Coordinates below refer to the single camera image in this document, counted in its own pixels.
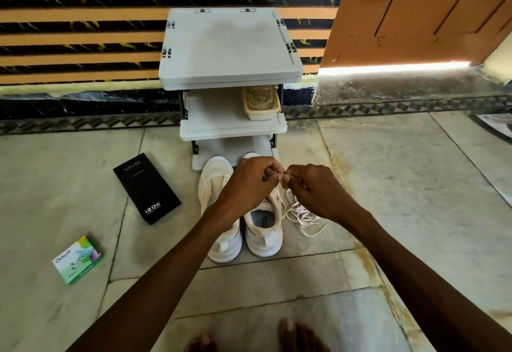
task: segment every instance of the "person's right arm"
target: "person's right arm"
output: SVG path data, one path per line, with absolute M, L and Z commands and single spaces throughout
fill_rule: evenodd
M 390 236 L 330 168 L 292 165 L 283 178 L 297 200 L 368 249 L 437 351 L 512 351 L 512 335 Z

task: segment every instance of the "foot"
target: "foot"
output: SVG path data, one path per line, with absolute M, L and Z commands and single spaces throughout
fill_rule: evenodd
M 279 324 L 282 352 L 330 352 L 309 325 L 283 318 Z
M 193 339 L 184 352 L 217 352 L 217 345 L 208 333 Z

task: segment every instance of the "brown door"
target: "brown door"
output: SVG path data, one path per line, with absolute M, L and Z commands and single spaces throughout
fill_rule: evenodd
M 470 61 L 512 30 L 512 0 L 342 0 L 321 67 Z

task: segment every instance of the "patterned floor border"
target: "patterned floor border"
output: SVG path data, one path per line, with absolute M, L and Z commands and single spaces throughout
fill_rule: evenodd
M 326 119 L 402 113 L 471 110 L 494 113 L 512 108 L 512 95 L 462 97 L 433 100 L 400 100 L 320 106 L 285 106 L 288 120 Z M 19 135 L 79 130 L 127 129 L 152 126 L 174 126 L 180 123 L 179 112 L 125 114 L 90 117 L 60 117 L 32 120 L 0 121 L 0 135 Z

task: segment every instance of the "shoe rack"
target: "shoe rack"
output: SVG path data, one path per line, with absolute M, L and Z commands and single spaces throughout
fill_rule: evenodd
M 243 86 L 300 82 L 303 66 L 274 8 L 176 8 L 169 12 L 158 76 L 179 93 L 180 137 L 192 143 L 192 168 L 213 155 L 236 166 L 250 151 L 277 152 L 284 114 L 252 121 L 243 109 Z

